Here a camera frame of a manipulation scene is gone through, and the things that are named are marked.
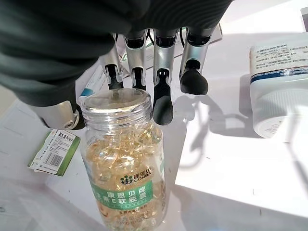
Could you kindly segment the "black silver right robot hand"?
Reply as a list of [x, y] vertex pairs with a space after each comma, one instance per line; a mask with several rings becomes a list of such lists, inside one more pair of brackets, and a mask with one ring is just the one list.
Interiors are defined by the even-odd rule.
[[182, 26], [211, 32], [228, 0], [3, 0], [0, 83], [53, 129], [84, 128], [76, 80], [115, 45], [113, 35]]

